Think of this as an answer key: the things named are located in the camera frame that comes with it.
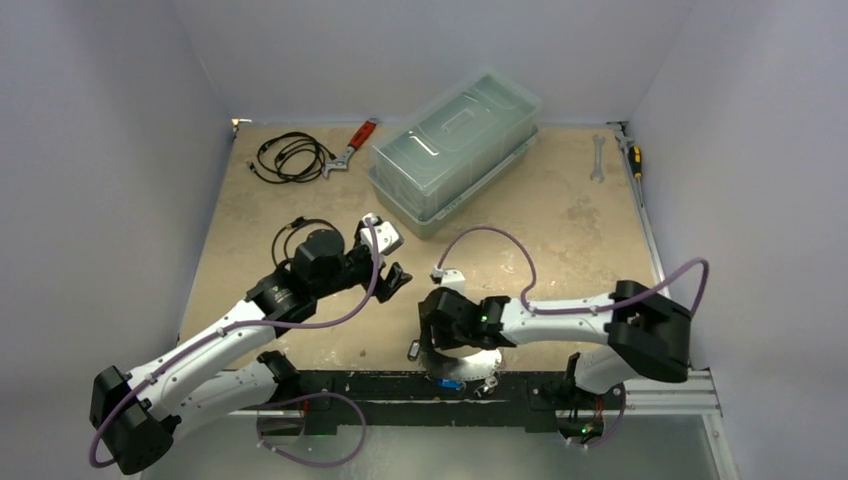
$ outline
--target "cable connector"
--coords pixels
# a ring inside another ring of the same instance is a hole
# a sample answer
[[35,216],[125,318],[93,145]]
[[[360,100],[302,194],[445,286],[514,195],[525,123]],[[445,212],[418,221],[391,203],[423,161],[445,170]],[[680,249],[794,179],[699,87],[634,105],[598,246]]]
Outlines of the cable connector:
[[436,285],[442,283],[442,277],[445,276],[445,269],[440,268],[438,265],[433,265],[433,271],[430,272],[430,280],[433,281]]
[[283,227],[283,230],[294,230],[295,228],[300,228],[301,225],[306,223],[305,217],[297,217],[291,221],[288,225]]

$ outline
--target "gray wall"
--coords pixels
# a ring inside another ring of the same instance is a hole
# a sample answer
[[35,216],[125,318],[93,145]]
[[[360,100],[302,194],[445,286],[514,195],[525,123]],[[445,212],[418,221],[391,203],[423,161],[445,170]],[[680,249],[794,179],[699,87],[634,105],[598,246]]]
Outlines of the gray wall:
[[88,467],[91,381],[174,344],[229,148],[169,1],[0,7],[0,464]]
[[702,0],[633,117],[665,264],[713,262],[695,333],[744,478],[848,478],[846,23]]
[[396,119],[488,65],[545,121],[629,118],[695,0],[175,0],[233,117]]

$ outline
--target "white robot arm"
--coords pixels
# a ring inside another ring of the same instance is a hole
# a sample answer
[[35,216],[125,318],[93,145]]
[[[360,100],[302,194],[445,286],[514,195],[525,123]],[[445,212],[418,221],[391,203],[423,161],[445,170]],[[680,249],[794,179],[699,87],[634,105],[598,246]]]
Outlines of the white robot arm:
[[[301,218],[289,227],[294,232],[308,224]],[[128,372],[114,366],[101,372],[94,380],[90,412],[96,440],[102,438],[121,471],[132,474],[200,425],[274,399],[287,384],[281,377],[297,374],[282,355],[260,356],[237,371],[222,369],[290,328],[337,325],[358,313],[371,296],[380,303],[389,300],[412,280],[397,263],[380,277],[385,256],[402,244],[398,230],[374,214],[362,218],[347,253],[337,230],[311,232],[293,258],[194,337]],[[302,324],[315,314],[319,299],[357,285],[366,295],[350,314],[324,324]],[[94,466],[110,463],[95,458],[96,448],[89,453]]]
[[483,349],[515,347],[540,341],[572,341],[602,345],[575,354],[574,384],[601,395],[639,376],[684,382],[689,360],[692,315],[661,295],[626,308],[614,304],[648,290],[620,281],[615,291],[576,300],[534,301],[487,297],[473,303],[464,296],[465,278],[455,269],[433,270],[439,285],[419,303],[421,342],[450,349],[470,345]]

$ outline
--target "wooden work surface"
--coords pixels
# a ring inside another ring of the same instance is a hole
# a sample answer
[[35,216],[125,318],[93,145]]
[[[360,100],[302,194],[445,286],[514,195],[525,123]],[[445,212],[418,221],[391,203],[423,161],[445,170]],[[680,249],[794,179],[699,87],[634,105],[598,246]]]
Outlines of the wooden work surface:
[[[333,172],[329,180],[270,185],[257,179],[245,165],[255,157],[259,145],[285,132],[309,133],[339,154],[355,130],[293,126],[240,129],[198,267],[183,323],[183,340],[223,316],[273,270],[271,240],[295,217],[332,222],[345,235],[348,248],[357,222],[367,212],[378,213],[403,231],[403,224],[377,202],[366,176],[370,142],[353,156],[349,171]],[[380,133],[378,128],[372,138]],[[602,156],[606,180],[601,184],[589,180],[594,166],[592,135],[596,133],[606,137]],[[277,150],[271,149],[266,155],[272,159]],[[306,160],[293,159],[292,168],[286,171],[297,171],[296,167],[308,163]],[[619,279],[653,285],[651,258],[625,172],[611,130],[542,128],[523,161],[435,236],[422,241],[404,232],[406,243],[388,261],[399,262],[415,279],[391,301],[380,305],[372,300],[356,318],[333,328],[290,331],[233,367],[243,366],[262,351],[279,349],[299,369],[417,369],[417,364],[406,358],[410,342],[418,337],[417,303],[433,288],[429,274],[445,246],[473,225],[503,228],[524,243],[539,275],[531,299],[608,292]],[[292,246],[305,234],[299,232]],[[466,295],[475,301],[488,295],[517,296],[530,280],[521,252],[490,232],[465,237],[445,266],[464,273]],[[317,314],[308,321],[338,318],[349,312],[362,294],[363,290],[356,288],[322,299]],[[578,348],[594,346],[541,342],[504,349],[505,368],[561,370]]]

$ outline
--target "adjustable wrench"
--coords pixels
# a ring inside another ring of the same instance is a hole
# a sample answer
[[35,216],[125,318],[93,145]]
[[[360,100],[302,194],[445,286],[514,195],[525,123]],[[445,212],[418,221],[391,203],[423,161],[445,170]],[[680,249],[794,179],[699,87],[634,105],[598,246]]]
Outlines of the adjustable wrench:
[[605,137],[595,135],[592,137],[595,141],[595,169],[589,175],[589,180],[598,179],[598,183],[604,183],[604,171],[601,169],[601,146],[607,140]]
[[377,127],[377,119],[370,118],[367,122],[363,123],[359,130],[353,134],[350,142],[347,144],[347,148],[345,149],[345,153],[341,154],[338,158],[334,160],[330,160],[329,162],[324,164],[324,168],[321,169],[321,173],[324,175],[324,178],[330,178],[330,170],[347,170],[347,164],[350,162],[350,157],[353,156],[353,153],[365,143],[365,140],[368,140],[368,137],[371,136],[371,133]]

